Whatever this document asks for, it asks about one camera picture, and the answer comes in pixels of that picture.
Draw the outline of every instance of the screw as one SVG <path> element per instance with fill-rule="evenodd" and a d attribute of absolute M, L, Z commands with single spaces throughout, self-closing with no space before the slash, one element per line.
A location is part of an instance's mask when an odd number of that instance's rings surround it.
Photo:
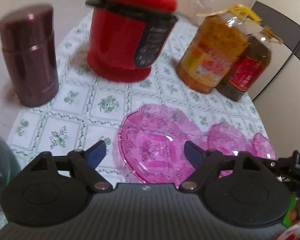
<path fill-rule="evenodd" d="M 105 190 L 105 189 L 107 189 L 107 188 L 110 187 L 110 184 L 108 182 L 106 182 L 106 181 L 99 181 L 96 184 L 94 184 L 94 187 L 96 189 Z"/>
<path fill-rule="evenodd" d="M 193 190 L 197 188 L 197 184 L 195 182 L 192 181 L 185 181 L 181 184 L 181 187 L 183 187 L 184 189 L 189 189 L 189 190 Z"/>

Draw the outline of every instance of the thermos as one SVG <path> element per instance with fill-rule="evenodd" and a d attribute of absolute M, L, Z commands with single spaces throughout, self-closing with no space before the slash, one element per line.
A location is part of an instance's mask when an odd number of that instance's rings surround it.
<path fill-rule="evenodd" d="M 5 63 L 25 106 L 41 106 L 58 92 L 53 7 L 36 4 L 5 15 L 0 21 Z"/>

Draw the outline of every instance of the yellow bottle handle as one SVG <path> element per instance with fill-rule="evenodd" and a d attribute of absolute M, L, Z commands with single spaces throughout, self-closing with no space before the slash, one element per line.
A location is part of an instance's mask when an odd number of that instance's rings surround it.
<path fill-rule="evenodd" d="M 209 16 L 223 14 L 226 12 L 231 12 L 233 15 L 237 16 L 240 20 L 243 20 L 243 21 L 245 20 L 245 21 L 260 24 L 260 22 L 262 20 L 253 10 L 251 10 L 249 7 L 244 6 L 240 3 L 235 3 L 233 7 L 230 7 L 226 10 L 217 11 L 217 12 L 213 12 L 213 13 L 198 13 L 198 14 L 196 14 L 196 16 L 209 17 Z"/>

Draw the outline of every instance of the gray ribbed surface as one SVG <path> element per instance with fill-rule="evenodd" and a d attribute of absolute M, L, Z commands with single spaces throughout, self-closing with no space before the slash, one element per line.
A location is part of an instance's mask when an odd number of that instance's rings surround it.
<path fill-rule="evenodd" d="M 79 216 L 61 225 L 10 223 L 0 231 L 0 240 L 272 240 L 284 230 L 281 224 L 234 227 L 211 215 L 196 195 L 180 193 L 172 184 L 146 186 L 118 184 L 112 193 L 95 195 Z"/>

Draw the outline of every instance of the tablecloth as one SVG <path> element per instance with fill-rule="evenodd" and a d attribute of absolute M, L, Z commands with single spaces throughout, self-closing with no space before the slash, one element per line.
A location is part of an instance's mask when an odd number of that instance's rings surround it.
<path fill-rule="evenodd" d="M 86 61 L 92 12 L 73 28 L 56 51 L 60 89 L 44 106 L 20 111 L 8 139 L 21 168 L 42 151 L 53 156 L 73 149 L 86 150 L 99 140 L 107 144 L 107 155 L 97 171 L 113 186 L 125 182 L 124 162 L 115 162 L 112 152 L 116 133 L 126 114 L 145 103 L 166 104 L 182 110 L 202 132 L 218 122 L 228 122 L 247 138 L 256 132 L 266 136 L 261 119 L 246 93 L 233 102 L 216 90 L 197 93 L 178 78 L 173 67 L 184 54 L 197 28 L 176 23 L 151 74 L 136 83 L 106 80 Z M 0 228 L 7 223 L 0 212 Z"/>

